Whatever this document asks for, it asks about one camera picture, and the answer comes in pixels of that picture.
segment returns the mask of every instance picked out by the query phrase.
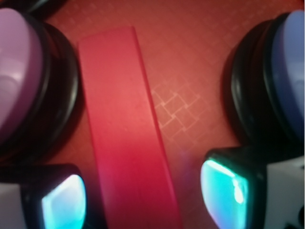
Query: round button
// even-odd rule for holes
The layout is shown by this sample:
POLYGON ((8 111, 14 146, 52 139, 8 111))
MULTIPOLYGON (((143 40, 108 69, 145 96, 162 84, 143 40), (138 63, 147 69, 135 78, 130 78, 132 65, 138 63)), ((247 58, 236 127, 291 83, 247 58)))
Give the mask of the round button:
POLYGON ((0 144, 18 128, 40 85, 39 38, 21 14, 0 9, 0 144))

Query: embossed pattern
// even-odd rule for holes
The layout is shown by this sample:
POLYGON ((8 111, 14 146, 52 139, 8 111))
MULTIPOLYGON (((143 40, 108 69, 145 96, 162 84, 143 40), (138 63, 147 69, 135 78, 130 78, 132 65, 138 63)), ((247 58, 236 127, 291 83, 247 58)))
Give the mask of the embossed pattern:
MULTIPOLYGON (((68 0, 47 22, 75 46, 99 31, 136 28, 184 227, 215 228, 203 204, 199 173, 210 148, 239 145, 221 98, 225 60, 253 26, 303 8, 301 0, 68 0)), ((85 112, 67 144, 49 161, 58 162, 80 167, 89 206, 98 212, 85 112)))

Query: cyan light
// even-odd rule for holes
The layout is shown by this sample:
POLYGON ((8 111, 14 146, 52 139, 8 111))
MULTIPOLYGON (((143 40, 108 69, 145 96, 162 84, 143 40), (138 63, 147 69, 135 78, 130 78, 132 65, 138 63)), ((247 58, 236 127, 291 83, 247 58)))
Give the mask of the cyan light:
POLYGON ((248 181, 213 159, 201 169, 206 208, 221 229, 242 229, 247 223, 248 181))
POLYGON ((80 229, 86 215, 85 185, 79 175, 71 175, 42 198, 45 229, 80 229))

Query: red strip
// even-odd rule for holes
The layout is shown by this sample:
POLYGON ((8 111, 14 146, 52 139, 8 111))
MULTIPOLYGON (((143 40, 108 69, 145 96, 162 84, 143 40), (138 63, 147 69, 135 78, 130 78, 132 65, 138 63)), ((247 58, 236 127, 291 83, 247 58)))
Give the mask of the red strip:
POLYGON ((134 28, 79 43, 93 147, 109 228, 181 228, 134 28))

